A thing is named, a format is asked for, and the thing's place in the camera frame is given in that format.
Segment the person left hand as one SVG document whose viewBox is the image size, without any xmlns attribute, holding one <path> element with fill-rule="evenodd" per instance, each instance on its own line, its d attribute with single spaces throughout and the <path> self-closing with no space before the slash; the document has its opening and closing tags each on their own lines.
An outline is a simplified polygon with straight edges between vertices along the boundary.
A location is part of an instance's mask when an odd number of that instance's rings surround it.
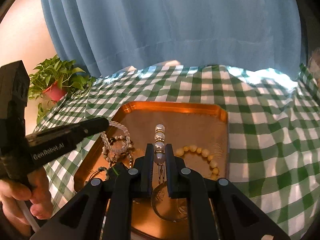
<svg viewBox="0 0 320 240">
<path fill-rule="evenodd" d="M 19 222 L 22 225 L 29 225 L 29 222 L 18 207 L 19 200 L 30 201 L 31 214 L 38 219 L 48 219 L 53 212 L 45 169 L 41 167 L 28 174 L 28 181 L 32 189 L 11 179 L 1 179 L 1 201 L 4 214 L 11 222 Z"/>
</svg>

